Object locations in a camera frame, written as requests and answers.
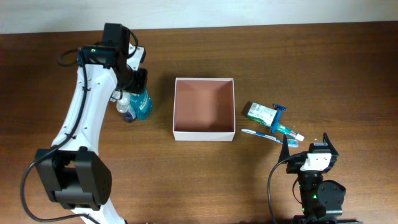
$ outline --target bottle cap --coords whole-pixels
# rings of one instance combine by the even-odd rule
[[[123,91],[123,97],[118,100],[118,103],[120,103],[121,105],[130,105],[130,93]]]
[[[304,136],[302,136],[301,134],[297,134],[296,140],[303,141],[304,140]]]

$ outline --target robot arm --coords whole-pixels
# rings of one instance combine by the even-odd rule
[[[271,205],[270,182],[273,171],[280,164],[286,164],[286,173],[297,174],[301,204],[304,215],[294,216],[294,224],[337,224],[337,217],[343,214],[342,204],[346,189],[333,180],[323,180],[337,161],[339,154],[326,133],[322,143],[312,143],[308,152],[290,155],[286,135],[278,164],[268,179],[268,204],[273,222],[276,223]]]
[[[137,46],[134,34],[136,46],[132,46],[130,33],[121,24],[105,24],[103,41],[79,50],[75,93],[65,122],[52,143],[52,148],[60,147],[36,164],[52,202],[76,214],[89,215],[101,224],[127,223],[109,199],[112,176],[98,157],[98,138],[113,92],[142,93],[146,85],[147,72],[139,68],[145,48]],[[35,158],[38,160],[51,150],[39,149]],[[86,217],[82,219],[93,223]]]

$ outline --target toothpaste box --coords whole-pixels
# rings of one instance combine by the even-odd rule
[[[276,110],[253,103],[248,111],[248,118],[260,122],[262,125],[271,127],[275,118]]]

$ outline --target packaging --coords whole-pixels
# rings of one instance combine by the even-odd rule
[[[232,141],[233,79],[176,78],[173,134],[176,141]]]
[[[248,118],[260,122],[262,125],[271,127],[275,118],[276,110],[253,103],[248,112]]]

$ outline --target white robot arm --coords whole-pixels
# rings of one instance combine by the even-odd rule
[[[146,85],[146,70],[139,68],[146,56],[145,48],[137,45],[134,34],[136,45],[132,46],[130,34],[121,24],[106,24],[102,44],[79,50],[81,66],[65,122],[52,149],[39,149],[36,163],[22,178],[22,205],[34,220],[48,221],[31,214],[24,199],[24,183],[32,166],[36,166],[49,199],[76,214],[84,214],[79,217],[85,223],[127,223],[109,198],[112,177],[98,157],[98,139],[114,91],[140,93]]]

